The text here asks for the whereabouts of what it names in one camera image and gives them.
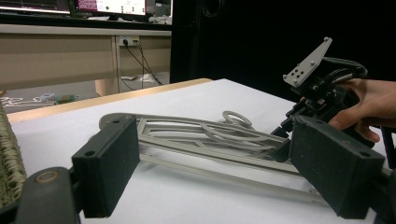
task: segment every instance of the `wall outlet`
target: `wall outlet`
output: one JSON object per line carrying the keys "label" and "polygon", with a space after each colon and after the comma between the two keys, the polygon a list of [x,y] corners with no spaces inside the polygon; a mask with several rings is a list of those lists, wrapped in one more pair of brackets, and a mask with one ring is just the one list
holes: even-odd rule
{"label": "wall outlet", "polygon": [[124,40],[128,41],[128,47],[136,46],[135,41],[139,41],[138,35],[120,35],[120,46],[124,45]]}

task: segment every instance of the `desk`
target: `desk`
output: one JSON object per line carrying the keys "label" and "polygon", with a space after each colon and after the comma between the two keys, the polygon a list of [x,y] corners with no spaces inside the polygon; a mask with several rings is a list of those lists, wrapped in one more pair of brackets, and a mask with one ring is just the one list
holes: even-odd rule
{"label": "desk", "polygon": [[[198,79],[180,83],[168,91],[138,94],[148,90],[137,91],[138,97],[133,98],[113,95],[103,98],[103,102],[92,99],[71,103],[64,112],[54,106],[48,108],[53,113],[34,113],[30,118],[23,115],[29,112],[10,114],[8,117],[21,146],[27,174],[52,166],[70,168],[71,156],[99,132],[98,122],[105,114],[127,112],[218,121],[223,120],[223,111],[231,110],[250,119],[257,131],[269,133],[285,119],[285,114],[294,105],[227,79]],[[289,176],[218,161],[167,151],[158,151],[156,156],[172,157],[175,161],[194,163],[266,183],[276,182],[285,187],[309,186],[304,180],[298,182]],[[86,219],[82,214],[81,217],[82,223],[104,224],[373,223],[375,213],[370,210],[364,220],[345,220],[337,217],[327,204],[294,200],[262,189],[141,161],[111,217]]]}
{"label": "desk", "polygon": [[[96,80],[99,95],[119,93],[119,77],[142,75],[120,35],[137,35],[153,71],[170,70],[171,31],[0,24],[0,90]],[[131,52],[142,61],[138,48]]]}

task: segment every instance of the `white tabletop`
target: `white tabletop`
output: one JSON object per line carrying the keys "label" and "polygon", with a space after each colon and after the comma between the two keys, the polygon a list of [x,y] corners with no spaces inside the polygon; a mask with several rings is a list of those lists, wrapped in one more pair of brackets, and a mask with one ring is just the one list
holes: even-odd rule
{"label": "white tabletop", "polygon": [[[250,119],[260,132],[270,133],[294,103],[227,79],[173,91],[96,105],[58,115],[12,123],[28,175],[53,166],[72,166],[71,156],[99,132],[99,119],[127,112],[223,120],[234,111]],[[158,155],[169,157],[165,151]],[[305,180],[275,176],[264,171],[218,161],[173,156],[175,161],[195,160],[245,178],[280,186],[304,188]],[[82,223],[373,223],[370,210],[364,220],[338,217],[329,205],[288,198],[270,191],[240,186],[206,176],[141,161],[111,217],[84,218]]]}

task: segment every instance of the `computer monitor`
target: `computer monitor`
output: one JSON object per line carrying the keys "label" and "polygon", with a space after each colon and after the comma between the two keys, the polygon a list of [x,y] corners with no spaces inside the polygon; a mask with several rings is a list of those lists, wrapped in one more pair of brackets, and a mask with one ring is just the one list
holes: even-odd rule
{"label": "computer monitor", "polygon": [[146,0],[74,0],[75,9],[92,15],[118,17],[146,16]]}
{"label": "computer monitor", "polygon": [[68,0],[0,0],[0,12],[69,15]]}

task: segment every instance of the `wire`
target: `wire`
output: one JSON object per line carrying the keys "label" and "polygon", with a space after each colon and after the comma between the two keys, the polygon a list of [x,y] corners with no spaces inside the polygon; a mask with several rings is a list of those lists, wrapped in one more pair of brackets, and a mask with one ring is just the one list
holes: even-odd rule
{"label": "wire", "polygon": [[385,151],[387,153],[388,167],[394,169],[396,167],[396,148],[393,145],[392,133],[394,129],[381,126],[382,138],[384,139]]}
{"label": "wire", "polygon": [[328,84],[330,82],[343,82],[356,77],[365,78],[368,74],[368,70],[362,64],[350,60],[323,57],[323,61],[328,63],[342,64],[349,67],[332,71],[324,78],[324,81],[321,84]]}
{"label": "wire", "polygon": [[158,78],[155,77],[154,73],[152,72],[151,68],[149,67],[149,63],[146,60],[145,55],[143,54],[143,49],[142,49],[142,46],[140,44],[140,41],[136,41],[136,45],[139,47],[140,53],[142,54],[142,57],[143,57],[143,60],[146,62],[146,65],[148,66],[148,69],[150,71],[150,75],[152,76],[152,78],[154,78],[154,80],[158,83],[158,85],[161,86],[162,85],[161,81]]}
{"label": "wire", "polygon": [[125,82],[123,79],[121,79],[121,81],[124,83],[124,85],[125,85],[129,90],[135,91],[135,89],[133,89],[133,88],[131,88],[130,86],[128,86],[128,84],[126,84],[126,82]]}
{"label": "wire", "polygon": [[[137,58],[136,58],[136,56],[134,56],[134,54],[131,52],[131,50],[129,49],[129,47],[128,47],[128,41],[126,41],[126,40],[124,40],[123,41],[123,44],[124,44],[124,46],[125,46],[125,48],[128,50],[128,52],[136,59],[136,61],[140,64],[140,65],[142,65],[142,67],[143,67],[143,71],[147,71],[148,72],[148,74],[149,75],[151,75],[151,77],[158,83],[158,85],[162,85],[162,83],[161,83],[161,81],[160,80],[158,80],[158,78],[156,78],[153,74],[152,74],[152,71],[151,71],[151,69],[148,67],[148,69],[145,67],[145,65],[143,65]],[[144,55],[143,55],[143,50],[141,49],[141,48],[139,48],[139,50],[140,50],[140,52],[141,52],[141,54],[142,54],[142,56],[143,56],[143,59],[144,59],[144,61],[146,61],[146,59],[145,59],[145,57],[144,57]]]}

